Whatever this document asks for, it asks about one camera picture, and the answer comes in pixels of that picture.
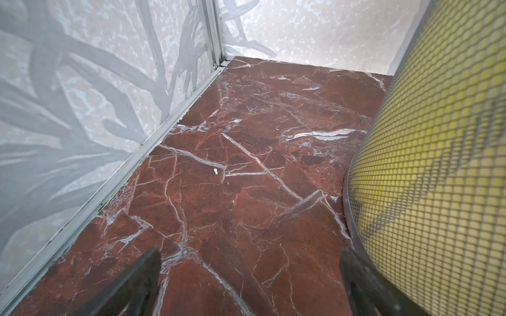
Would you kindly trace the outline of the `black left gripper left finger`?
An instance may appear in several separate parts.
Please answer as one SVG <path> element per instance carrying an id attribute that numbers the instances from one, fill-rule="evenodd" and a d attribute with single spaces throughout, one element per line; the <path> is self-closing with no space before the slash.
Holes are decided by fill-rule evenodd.
<path id="1" fill-rule="evenodd" d="M 73 315 L 151 315 L 159 291 L 161 254 L 152 248 Z"/>

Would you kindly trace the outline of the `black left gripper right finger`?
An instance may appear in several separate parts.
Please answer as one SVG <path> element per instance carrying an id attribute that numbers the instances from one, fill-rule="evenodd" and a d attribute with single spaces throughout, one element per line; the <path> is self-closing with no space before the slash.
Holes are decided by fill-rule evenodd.
<path id="1" fill-rule="evenodd" d="M 428 315 L 356 251 L 343 250 L 339 268 L 353 315 Z"/>

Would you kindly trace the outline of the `mesh trash bin yellow bag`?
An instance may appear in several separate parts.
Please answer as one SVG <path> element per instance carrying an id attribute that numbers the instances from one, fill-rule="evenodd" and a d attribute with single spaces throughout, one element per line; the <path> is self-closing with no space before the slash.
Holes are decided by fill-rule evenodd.
<path id="1" fill-rule="evenodd" d="M 431 315 L 505 314 L 505 2 L 432 1 L 347 189 L 375 268 Z"/>

